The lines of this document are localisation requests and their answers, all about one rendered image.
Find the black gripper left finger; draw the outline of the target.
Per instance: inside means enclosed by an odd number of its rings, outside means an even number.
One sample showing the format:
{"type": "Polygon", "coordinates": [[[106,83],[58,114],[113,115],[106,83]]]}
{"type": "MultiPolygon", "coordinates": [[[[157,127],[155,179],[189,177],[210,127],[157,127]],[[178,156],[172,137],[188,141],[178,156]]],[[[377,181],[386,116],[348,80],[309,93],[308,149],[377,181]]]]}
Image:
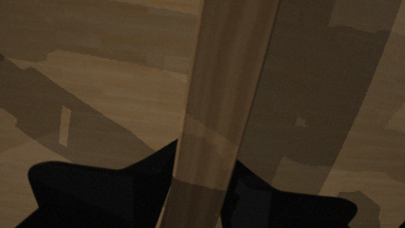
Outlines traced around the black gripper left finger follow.
{"type": "Polygon", "coordinates": [[[172,184],[177,140],[123,169],[43,161],[28,171],[38,206],[111,214],[123,228],[156,228],[172,184]]]}

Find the brown wooden post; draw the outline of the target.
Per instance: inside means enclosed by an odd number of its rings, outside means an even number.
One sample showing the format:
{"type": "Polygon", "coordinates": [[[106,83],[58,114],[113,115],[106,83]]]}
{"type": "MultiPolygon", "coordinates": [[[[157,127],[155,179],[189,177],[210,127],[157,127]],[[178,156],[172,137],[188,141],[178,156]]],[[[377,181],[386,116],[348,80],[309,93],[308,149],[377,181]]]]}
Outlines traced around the brown wooden post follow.
{"type": "Polygon", "coordinates": [[[170,191],[169,191],[168,198],[166,200],[166,204],[165,204],[165,207],[164,207],[164,215],[162,217],[161,224],[160,224],[159,228],[165,228],[166,219],[167,219],[166,212],[167,212],[167,207],[168,207],[169,196],[170,196],[170,191]]]}

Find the brown wooden rail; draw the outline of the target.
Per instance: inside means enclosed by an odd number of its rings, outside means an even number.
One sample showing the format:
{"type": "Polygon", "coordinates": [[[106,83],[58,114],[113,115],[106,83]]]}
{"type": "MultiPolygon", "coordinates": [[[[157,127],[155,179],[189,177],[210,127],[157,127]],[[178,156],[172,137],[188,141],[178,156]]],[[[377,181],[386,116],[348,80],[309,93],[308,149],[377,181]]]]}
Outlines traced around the brown wooden rail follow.
{"type": "Polygon", "coordinates": [[[215,228],[281,0],[200,0],[165,228],[215,228]]]}

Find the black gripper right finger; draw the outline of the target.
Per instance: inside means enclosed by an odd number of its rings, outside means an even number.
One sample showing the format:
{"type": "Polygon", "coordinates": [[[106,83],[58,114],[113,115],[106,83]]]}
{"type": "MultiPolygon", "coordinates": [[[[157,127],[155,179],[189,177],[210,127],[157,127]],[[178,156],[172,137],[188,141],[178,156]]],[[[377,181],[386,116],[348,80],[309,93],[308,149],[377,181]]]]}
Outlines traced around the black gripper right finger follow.
{"type": "Polygon", "coordinates": [[[220,211],[222,228],[282,228],[287,220],[343,221],[357,205],[340,197],[280,191],[237,160],[220,211]]]}

